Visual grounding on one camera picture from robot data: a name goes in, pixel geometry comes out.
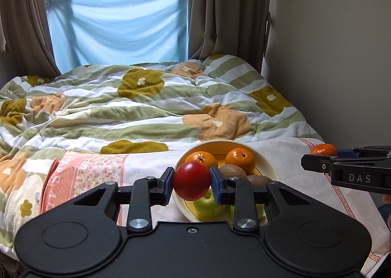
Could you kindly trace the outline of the person's right hand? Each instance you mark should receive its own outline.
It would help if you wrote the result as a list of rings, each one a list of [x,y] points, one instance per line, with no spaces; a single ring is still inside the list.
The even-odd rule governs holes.
[[[391,204],[391,195],[384,195],[382,200],[385,204]],[[391,227],[391,216],[390,215],[387,218],[387,225],[389,228]]]

